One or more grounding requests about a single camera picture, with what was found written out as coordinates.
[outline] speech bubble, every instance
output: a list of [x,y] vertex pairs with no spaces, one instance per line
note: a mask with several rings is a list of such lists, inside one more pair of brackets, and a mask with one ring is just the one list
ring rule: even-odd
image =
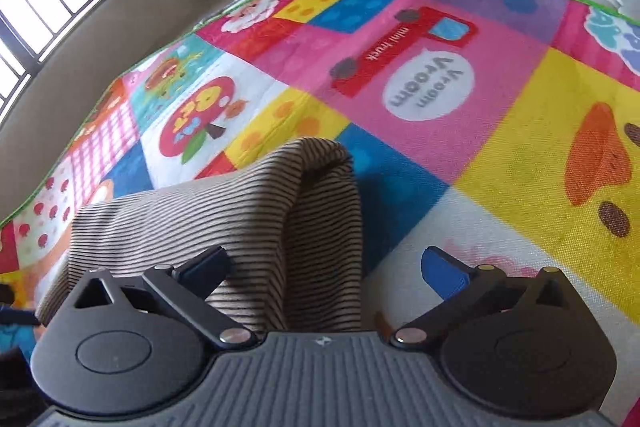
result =
[[473,87],[474,70],[466,58],[423,50],[391,75],[382,102],[401,120],[434,120],[459,107]]

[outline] beige wall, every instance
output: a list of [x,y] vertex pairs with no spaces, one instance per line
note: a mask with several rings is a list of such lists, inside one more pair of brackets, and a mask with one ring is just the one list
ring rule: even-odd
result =
[[109,83],[212,0],[106,0],[49,57],[0,128],[0,220],[36,189]]

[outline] brown dot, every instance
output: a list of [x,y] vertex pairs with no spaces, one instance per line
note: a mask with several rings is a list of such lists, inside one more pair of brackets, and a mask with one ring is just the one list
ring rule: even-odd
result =
[[329,74],[334,80],[345,80],[350,76],[353,76],[358,71],[358,63],[354,58],[345,58],[338,62],[331,70]]
[[395,17],[400,22],[416,22],[420,18],[420,12],[418,10],[400,10]]
[[598,217],[613,235],[626,237],[631,231],[625,211],[610,201],[603,201],[598,209]]
[[625,134],[629,140],[640,147],[640,127],[633,123],[625,123]]

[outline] blue square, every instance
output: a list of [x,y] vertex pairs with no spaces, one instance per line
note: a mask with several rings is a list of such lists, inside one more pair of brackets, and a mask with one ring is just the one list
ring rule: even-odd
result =
[[392,0],[339,0],[307,24],[342,33],[353,33],[382,12]]
[[362,271],[367,276],[449,186],[353,123],[337,141],[353,156],[362,202]]
[[144,190],[153,190],[149,172],[146,169],[145,154],[142,145],[137,142],[120,158],[113,169],[104,177],[113,181],[113,197],[136,194]]
[[435,35],[446,41],[459,41],[468,32],[469,26],[450,19],[449,17],[440,19],[437,24],[429,30],[431,35]]

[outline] black device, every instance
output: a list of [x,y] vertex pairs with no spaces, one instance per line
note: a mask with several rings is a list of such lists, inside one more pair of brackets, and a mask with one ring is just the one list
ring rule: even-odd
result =
[[259,339],[204,301],[232,268],[220,247],[139,277],[86,273],[33,352],[54,404],[34,425],[611,425],[597,410],[616,357],[562,271],[514,278],[427,253],[465,283],[389,342]]

